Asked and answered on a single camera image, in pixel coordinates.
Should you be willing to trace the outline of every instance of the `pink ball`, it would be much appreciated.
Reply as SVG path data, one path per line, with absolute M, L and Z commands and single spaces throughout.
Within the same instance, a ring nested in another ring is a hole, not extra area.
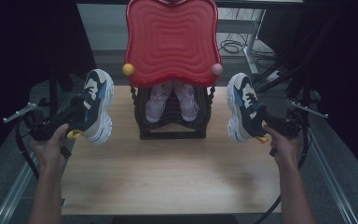
M 212 73 L 216 76 L 220 76 L 223 73 L 223 66 L 220 63 L 212 65 Z

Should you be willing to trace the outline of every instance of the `white wall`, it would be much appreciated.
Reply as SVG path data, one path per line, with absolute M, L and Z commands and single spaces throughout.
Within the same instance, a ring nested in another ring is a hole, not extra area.
M 77 4 L 92 50 L 127 48 L 125 5 Z

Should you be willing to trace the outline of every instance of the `human arm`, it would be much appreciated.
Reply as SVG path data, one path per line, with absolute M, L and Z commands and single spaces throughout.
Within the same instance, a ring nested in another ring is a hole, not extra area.
M 47 142 L 38 142 L 31 137 L 30 147 L 39 160 L 39 179 L 29 224 L 62 223 L 61 178 L 65 158 L 61 147 L 67 129 L 68 125 L 63 124 Z
M 316 223 L 297 165 L 299 138 L 289 140 L 269 126 L 264 129 L 272 136 L 271 147 L 277 148 L 274 158 L 280 176 L 282 223 Z

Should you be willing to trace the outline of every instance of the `pink shoe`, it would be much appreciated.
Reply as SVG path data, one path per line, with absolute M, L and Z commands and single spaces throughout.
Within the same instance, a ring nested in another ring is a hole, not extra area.
M 172 92 L 172 81 L 167 81 L 153 87 L 150 100 L 146 103 L 146 119 L 155 123 L 161 118 L 165 103 Z
M 192 85 L 185 84 L 182 81 L 174 80 L 173 89 L 180 102 L 182 118 L 185 121 L 193 121 L 199 113 L 199 105 L 194 100 L 194 90 Z

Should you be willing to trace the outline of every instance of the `forearm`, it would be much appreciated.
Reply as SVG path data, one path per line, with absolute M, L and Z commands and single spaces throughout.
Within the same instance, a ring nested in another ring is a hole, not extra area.
M 280 167 L 280 182 L 282 223 L 316 223 L 298 168 Z
M 61 177 L 59 169 L 40 172 L 29 224 L 62 223 Z

